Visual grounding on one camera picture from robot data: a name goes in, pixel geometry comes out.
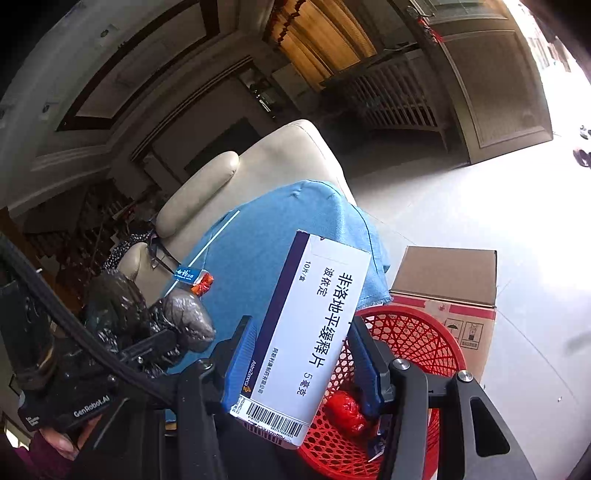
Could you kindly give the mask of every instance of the white stick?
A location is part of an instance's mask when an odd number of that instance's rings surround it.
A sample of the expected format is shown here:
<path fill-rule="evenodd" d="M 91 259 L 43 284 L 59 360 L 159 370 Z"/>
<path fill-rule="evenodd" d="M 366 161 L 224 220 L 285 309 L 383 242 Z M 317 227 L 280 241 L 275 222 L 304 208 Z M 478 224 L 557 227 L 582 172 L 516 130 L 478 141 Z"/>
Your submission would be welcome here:
<path fill-rule="evenodd" d="M 220 229 L 219 229 L 219 230 L 216 232 L 216 234 L 215 234 L 213 237 L 211 237 L 211 239 L 209 240 L 209 242 L 207 242 L 207 243 L 205 244 L 205 247 L 203 247 L 203 248 L 202 248 L 202 249 L 199 251 L 199 253 L 198 253 L 198 254 L 195 256 L 195 258 L 193 258 L 193 260 L 191 260 L 191 263 L 189 264 L 189 267 L 192 267 L 192 266 L 193 266 L 193 264 L 194 264 L 194 263 L 197 261 L 197 259 L 198 259 L 199 257 L 201 257 L 201 254 L 202 254 L 203 252 L 205 252 L 205 250 L 207 249 L 207 247 L 209 247 L 209 245 L 211 245 L 211 244 L 212 244 L 212 242 L 213 242 L 213 241 L 214 241 L 214 240 L 217 238 L 217 236 L 218 236 L 220 233 L 222 233 L 222 232 L 223 232 L 223 230 L 224 230 L 224 229 L 225 229 L 225 228 L 228 226 L 228 224 L 229 224 L 229 223 L 230 223 L 232 220 L 234 220 L 234 219 L 236 218 L 236 215 L 238 215 L 239 213 L 240 213 L 240 210 L 237 210 L 237 211 L 236 211 L 236 213 L 234 213 L 234 215 L 232 215 L 232 216 L 231 216 L 231 217 L 228 219 L 228 221 L 222 225 L 222 227 L 221 227 L 221 228 L 220 228 Z M 170 287 L 170 288 L 168 289 L 168 292 L 166 292 L 166 294 L 165 294 L 164 296 L 166 296 L 166 295 L 168 295 L 170 292 L 172 292 L 173 288 L 174 288 L 174 287 L 176 287 L 176 286 L 177 286 L 177 284 L 178 284 L 178 280 L 175 280 L 175 281 L 174 281 L 174 283 L 173 283 L 173 286 L 172 286 L 172 287 Z"/>

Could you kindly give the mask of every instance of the cardboard box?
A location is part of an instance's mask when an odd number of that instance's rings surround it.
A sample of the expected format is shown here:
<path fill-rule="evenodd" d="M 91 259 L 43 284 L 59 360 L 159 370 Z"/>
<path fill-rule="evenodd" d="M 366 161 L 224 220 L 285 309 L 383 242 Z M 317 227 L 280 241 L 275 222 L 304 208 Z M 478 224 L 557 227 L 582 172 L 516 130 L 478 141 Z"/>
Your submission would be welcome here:
<path fill-rule="evenodd" d="M 407 247 L 390 293 L 447 326 L 480 381 L 495 327 L 496 251 Z"/>

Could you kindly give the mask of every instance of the red plastic basket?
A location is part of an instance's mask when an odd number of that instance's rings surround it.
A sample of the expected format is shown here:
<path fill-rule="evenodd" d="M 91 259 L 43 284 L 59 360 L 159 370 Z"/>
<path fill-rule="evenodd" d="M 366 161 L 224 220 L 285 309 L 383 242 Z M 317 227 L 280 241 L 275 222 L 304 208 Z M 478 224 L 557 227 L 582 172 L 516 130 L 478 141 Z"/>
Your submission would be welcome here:
<path fill-rule="evenodd" d="M 466 368 L 462 351 L 452 334 L 427 313 L 386 305 L 360 310 L 357 315 L 364 318 L 374 339 L 384 340 L 394 355 L 415 362 L 427 373 L 451 377 Z M 365 446 L 343 437 L 324 413 L 327 398 L 344 381 L 351 380 L 354 371 L 353 356 L 345 342 L 308 435 L 298 449 L 312 468 L 335 480 L 373 480 L 381 465 L 381 459 L 368 463 Z M 427 430 L 424 480 L 429 480 L 437 470 L 438 451 L 439 412 L 432 410 Z"/>

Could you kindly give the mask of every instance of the curtain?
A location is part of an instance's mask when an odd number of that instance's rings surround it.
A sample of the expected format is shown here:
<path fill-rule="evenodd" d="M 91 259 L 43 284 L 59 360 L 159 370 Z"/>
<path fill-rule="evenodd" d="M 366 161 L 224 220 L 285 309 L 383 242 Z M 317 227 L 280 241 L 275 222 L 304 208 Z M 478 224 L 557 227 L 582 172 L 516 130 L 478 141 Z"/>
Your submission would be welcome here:
<path fill-rule="evenodd" d="M 375 47 L 343 0 L 287 0 L 274 17 L 271 37 L 315 90 Z"/>

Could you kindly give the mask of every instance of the person's hand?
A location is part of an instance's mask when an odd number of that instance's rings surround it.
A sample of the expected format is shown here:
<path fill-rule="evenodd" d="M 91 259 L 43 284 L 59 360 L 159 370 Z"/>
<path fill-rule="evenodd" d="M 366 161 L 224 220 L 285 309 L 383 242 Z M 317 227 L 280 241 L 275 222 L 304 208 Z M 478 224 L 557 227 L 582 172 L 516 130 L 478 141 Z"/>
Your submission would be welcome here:
<path fill-rule="evenodd" d="M 101 415 L 93 418 L 86 422 L 82 433 L 78 437 L 77 445 L 74 445 L 68 437 L 58 433 L 54 429 L 40 429 L 41 435 L 45 438 L 45 441 L 49 443 L 58 453 L 68 460 L 74 460 L 80 449 L 86 443 L 95 425 L 99 422 Z"/>

